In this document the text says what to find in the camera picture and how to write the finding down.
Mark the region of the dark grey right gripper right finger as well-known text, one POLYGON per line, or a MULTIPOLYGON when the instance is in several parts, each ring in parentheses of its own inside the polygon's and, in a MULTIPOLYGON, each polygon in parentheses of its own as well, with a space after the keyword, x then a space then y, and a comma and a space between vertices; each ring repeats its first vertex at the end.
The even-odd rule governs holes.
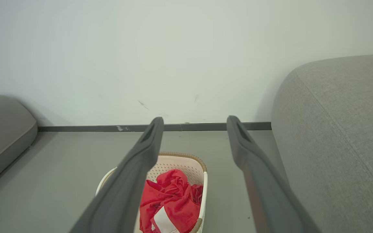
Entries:
POLYGON ((256 232, 319 233, 320 229, 244 124, 230 115, 226 127, 233 160, 243 172, 256 232))

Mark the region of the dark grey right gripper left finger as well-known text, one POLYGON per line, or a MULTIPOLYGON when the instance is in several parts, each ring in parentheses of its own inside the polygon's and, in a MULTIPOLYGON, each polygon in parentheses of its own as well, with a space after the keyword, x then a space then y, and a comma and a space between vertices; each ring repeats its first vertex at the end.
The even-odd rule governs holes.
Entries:
POLYGON ((147 173, 157 163, 164 120, 154 118, 90 202, 71 233, 132 233, 147 173))

